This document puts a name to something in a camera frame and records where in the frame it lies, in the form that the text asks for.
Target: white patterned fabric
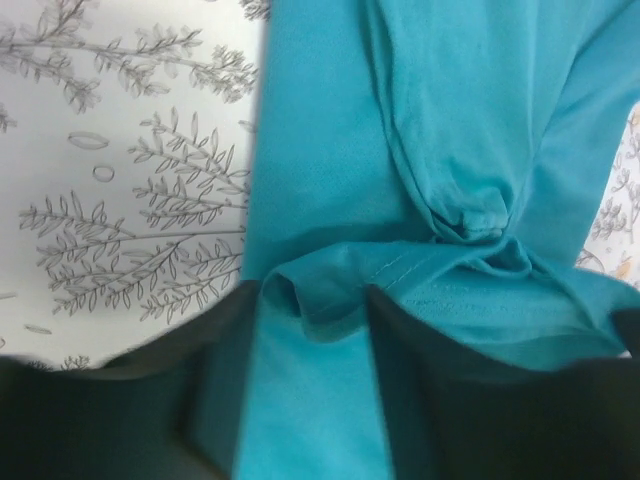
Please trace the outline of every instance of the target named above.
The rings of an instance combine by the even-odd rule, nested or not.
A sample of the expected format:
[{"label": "white patterned fabric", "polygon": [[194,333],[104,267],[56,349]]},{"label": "white patterned fabric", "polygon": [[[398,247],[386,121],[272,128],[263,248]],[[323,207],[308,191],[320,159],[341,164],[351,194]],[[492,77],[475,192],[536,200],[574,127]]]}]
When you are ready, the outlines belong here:
[{"label": "white patterned fabric", "polygon": [[0,353],[94,366],[237,282],[269,2],[3,2]]},{"label": "white patterned fabric", "polygon": [[[571,212],[558,212],[562,215]],[[578,266],[640,288],[640,104],[627,121],[609,182]]]}]

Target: leaf pattern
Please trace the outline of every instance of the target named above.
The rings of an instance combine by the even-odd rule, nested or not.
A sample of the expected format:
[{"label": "leaf pattern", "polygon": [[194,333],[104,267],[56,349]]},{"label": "leaf pattern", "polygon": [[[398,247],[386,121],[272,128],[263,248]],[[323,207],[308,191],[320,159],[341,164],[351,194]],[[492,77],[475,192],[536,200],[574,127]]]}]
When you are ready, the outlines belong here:
[{"label": "leaf pattern", "polygon": [[89,368],[89,357],[85,355],[76,355],[76,356],[68,356],[64,359],[62,365],[60,365],[61,370],[85,370]]},{"label": "leaf pattern", "polygon": [[606,193],[577,265],[640,287],[640,104],[629,115]]},{"label": "leaf pattern", "polygon": [[[75,74],[72,52],[93,55],[96,73],[117,75],[122,88],[134,98],[155,97],[171,90],[156,80],[159,67],[172,79],[179,76],[180,70],[188,70],[193,87],[209,89],[228,103],[253,90],[258,70],[241,51],[221,45],[213,50],[209,62],[192,59],[194,50],[202,44],[198,38],[201,30],[188,27],[176,30],[156,24],[150,30],[136,30],[135,46],[121,37],[107,44],[87,41],[81,34],[91,26],[87,10],[97,7],[96,0],[49,0],[37,26],[23,25],[16,29],[12,24],[3,24],[0,68],[32,78],[36,83],[46,78],[61,85],[66,102],[78,114],[95,107],[102,98],[98,94],[99,78],[83,79]],[[267,15],[264,6],[246,8],[252,18]],[[12,124],[2,112],[0,129],[5,131]]]},{"label": "leaf pattern", "polygon": [[224,148],[216,129],[200,134],[197,112],[184,133],[175,107],[169,122],[154,113],[140,125],[152,139],[140,137],[129,153],[134,163],[156,165],[156,175],[133,189],[147,205],[140,215],[148,231],[129,229],[122,217],[112,220],[104,200],[87,207],[73,190],[20,213],[20,228],[49,242],[37,248],[37,265],[51,291],[65,293],[55,297],[54,314],[91,313],[99,305],[129,310],[137,303],[141,320],[164,315],[169,323],[192,301],[204,308],[238,278],[242,251],[227,239],[241,237],[244,227],[210,228],[226,211],[247,210],[249,171],[232,168],[234,146]]},{"label": "leaf pattern", "polygon": [[271,0],[240,0],[244,15],[249,20],[269,20]]}]

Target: fabric fold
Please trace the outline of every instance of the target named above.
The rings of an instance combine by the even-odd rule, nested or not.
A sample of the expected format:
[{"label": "fabric fold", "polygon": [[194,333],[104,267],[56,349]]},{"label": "fabric fold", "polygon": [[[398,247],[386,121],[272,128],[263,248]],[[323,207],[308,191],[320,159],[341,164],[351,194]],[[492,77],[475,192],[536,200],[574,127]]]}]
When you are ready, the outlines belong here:
[{"label": "fabric fold", "polygon": [[640,294],[572,265],[640,97],[612,53],[640,50],[638,15],[629,0],[274,6],[237,478],[392,478],[360,328],[371,283],[523,367],[622,352],[609,315]]}]

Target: teal t-shirt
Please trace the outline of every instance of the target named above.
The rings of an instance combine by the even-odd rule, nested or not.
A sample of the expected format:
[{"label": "teal t-shirt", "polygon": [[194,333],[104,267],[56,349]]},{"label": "teal t-shirt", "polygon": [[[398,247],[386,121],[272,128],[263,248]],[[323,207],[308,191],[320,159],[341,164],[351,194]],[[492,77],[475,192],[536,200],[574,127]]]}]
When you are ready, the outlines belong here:
[{"label": "teal t-shirt", "polygon": [[573,263],[640,98],[638,18],[627,0],[274,3],[235,478],[392,478],[367,284],[528,368],[621,353],[609,313],[640,295]]}]

